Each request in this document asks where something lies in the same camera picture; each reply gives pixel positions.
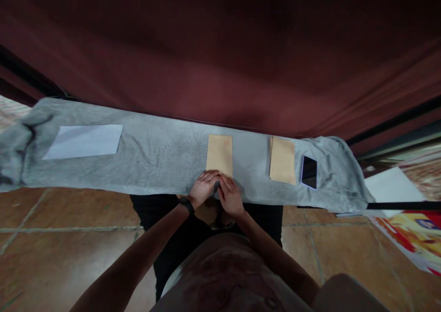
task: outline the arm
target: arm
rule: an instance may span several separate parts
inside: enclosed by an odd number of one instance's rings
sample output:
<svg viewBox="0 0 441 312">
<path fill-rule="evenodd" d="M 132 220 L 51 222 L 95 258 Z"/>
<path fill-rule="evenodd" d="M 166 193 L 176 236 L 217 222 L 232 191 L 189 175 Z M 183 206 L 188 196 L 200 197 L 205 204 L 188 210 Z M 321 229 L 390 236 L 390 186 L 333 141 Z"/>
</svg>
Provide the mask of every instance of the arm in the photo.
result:
<svg viewBox="0 0 441 312">
<path fill-rule="evenodd" d="M 194 209 L 205 202 L 219 178 L 218 174 L 218 171 L 207 171 L 196 180 L 188 195 Z M 70 311 L 124 311 L 136 286 L 188 216 L 188 210 L 181 204 L 177 205 L 134 242 L 86 290 Z"/>
<path fill-rule="evenodd" d="M 222 207 L 251 241 L 254 250 L 275 274 L 311 306 L 319 290 L 318 284 L 244 210 L 240 191 L 234 181 L 221 176 L 218 193 Z"/>
</svg>

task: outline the shirt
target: shirt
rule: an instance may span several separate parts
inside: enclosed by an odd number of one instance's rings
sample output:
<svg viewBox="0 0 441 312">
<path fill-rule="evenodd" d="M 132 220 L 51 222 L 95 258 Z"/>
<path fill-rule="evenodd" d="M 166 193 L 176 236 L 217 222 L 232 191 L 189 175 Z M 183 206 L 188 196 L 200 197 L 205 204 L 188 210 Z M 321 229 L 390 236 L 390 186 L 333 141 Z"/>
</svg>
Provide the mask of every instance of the shirt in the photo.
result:
<svg viewBox="0 0 441 312">
<path fill-rule="evenodd" d="M 387 311 L 347 275 L 331 278 L 320 289 L 312 309 L 266 266 L 245 237 L 223 233 L 207 239 L 183 261 L 151 311 L 353 309 Z"/>
</svg>

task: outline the black pants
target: black pants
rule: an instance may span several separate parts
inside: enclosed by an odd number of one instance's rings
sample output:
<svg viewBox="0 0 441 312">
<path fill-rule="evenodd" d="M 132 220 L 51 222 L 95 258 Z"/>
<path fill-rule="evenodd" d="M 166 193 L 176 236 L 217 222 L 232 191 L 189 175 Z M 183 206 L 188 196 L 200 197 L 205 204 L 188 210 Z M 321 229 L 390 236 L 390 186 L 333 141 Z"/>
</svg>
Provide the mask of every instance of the black pants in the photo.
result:
<svg viewBox="0 0 441 312">
<path fill-rule="evenodd" d="M 130 199 L 145 231 L 149 230 L 179 203 L 176 195 L 130 195 Z M 282 246 L 283 206 L 244 203 L 243 207 L 259 226 Z M 237 224 L 230 230 L 214 231 L 195 215 L 185 220 L 153 263 L 156 275 L 156 301 L 161 298 L 165 283 L 170 275 L 190 253 L 209 237 L 227 232 L 244 235 Z"/>
</svg>

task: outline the hand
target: hand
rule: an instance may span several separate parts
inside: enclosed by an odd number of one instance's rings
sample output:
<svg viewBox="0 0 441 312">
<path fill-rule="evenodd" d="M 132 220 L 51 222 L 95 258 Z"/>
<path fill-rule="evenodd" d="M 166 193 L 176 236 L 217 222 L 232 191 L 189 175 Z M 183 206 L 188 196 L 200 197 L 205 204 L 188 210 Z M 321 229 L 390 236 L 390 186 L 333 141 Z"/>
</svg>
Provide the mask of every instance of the hand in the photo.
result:
<svg viewBox="0 0 441 312">
<path fill-rule="evenodd" d="M 207 200 L 208 196 L 213 191 L 216 181 L 218 180 L 218 170 L 202 172 L 188 194 L 188 199 L 192 203 L 194 209 L 202 205 Z"/>
<path fill-rule="evenodd" d="M 219 182 L 220 188 L 217 192 L 222 207 L 233 219 L 240 218 L 245 213 L 245 210 L 239 188 L 229 177 L 220 176 Z"/>
</svg>

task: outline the tiled floor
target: tiled floor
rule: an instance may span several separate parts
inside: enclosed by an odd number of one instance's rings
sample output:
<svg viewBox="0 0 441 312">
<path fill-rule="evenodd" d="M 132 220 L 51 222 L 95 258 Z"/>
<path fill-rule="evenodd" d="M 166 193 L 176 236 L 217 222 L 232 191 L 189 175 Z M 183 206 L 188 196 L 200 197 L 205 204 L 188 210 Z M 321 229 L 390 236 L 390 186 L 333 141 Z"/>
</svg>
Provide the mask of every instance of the tiled floor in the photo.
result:
<svg viewBox="0 0 441 312">
<path fill-rule="evenodd" d="M 214 221 L 215 206 L 198 210 Z M 127 195 L 89 189 L 0 194 L 0 311 L 68 311 L 142 234 Z M 441 278 L 418 270 L 366 218 L 284 208 L 284 249 L 323 283 L 350 274 L 392 311 L 440 311 Z M 153 269 L 127 311 L 154 304 Z"/>
</svg>

